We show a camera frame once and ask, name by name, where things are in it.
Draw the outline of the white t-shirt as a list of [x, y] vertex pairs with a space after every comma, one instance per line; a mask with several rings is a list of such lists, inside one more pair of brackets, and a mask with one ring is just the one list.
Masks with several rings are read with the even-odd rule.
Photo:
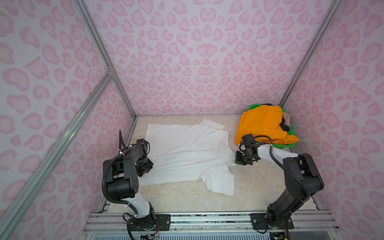
[[140, 185], [202, 180], [213, 193], [234, 195], [229, 136], [223, 125], [206, 119], [199, 125], [149, 124], [145, 139], [154, 166], [140, 177]]

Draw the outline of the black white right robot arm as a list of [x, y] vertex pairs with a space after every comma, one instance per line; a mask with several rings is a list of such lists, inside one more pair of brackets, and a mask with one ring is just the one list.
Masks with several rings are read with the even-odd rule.
[[311, 155], [275, 148], [268, 136], [244, 135], [236, 152], [235, 163], [251, 166], [261, 159], [275, 163], [284, 171], [286, 186], [278, 199], [267, 207], [262, 223], [270, 228], [285, 227], [294, 212], [324, 189], [324, 181]]

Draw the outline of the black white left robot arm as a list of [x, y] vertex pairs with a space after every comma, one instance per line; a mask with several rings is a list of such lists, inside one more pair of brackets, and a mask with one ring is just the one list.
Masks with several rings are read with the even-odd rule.
[[150, 144], [139, 139], [133, 145], [120, 146], [116, 157], [103, 162], [103, 195], [107, 201], [131, 209], [131, 222], [152, 230], [157, 222], [154, 208], [139, 193], [139, 178], [154, 166], [148, 158]]

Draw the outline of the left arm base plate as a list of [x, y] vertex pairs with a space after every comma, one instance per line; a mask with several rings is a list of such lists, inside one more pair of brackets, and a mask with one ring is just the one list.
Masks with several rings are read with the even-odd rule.
[[155, 214], [154, 219], [145, 222], [145, 218], [137, 219], [133, 218], [129, 223], [127, 223], [127, 228], [129, 231], [169, 231], [171, 224], [171, 215], [167, 214]]

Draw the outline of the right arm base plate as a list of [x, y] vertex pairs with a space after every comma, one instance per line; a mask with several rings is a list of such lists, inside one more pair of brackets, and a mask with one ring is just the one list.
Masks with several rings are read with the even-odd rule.
[[288, 220], [286, 217], [283, 217], [282, 219], [272, 222], [272, 220], [268, 220], [267, 213], [262, 212], [251, 213], [250, 218], [254, 230], [283, 230], [284, 227], [287, 227], [288, 230], [293, 230], [295, 228], [291, 217]]

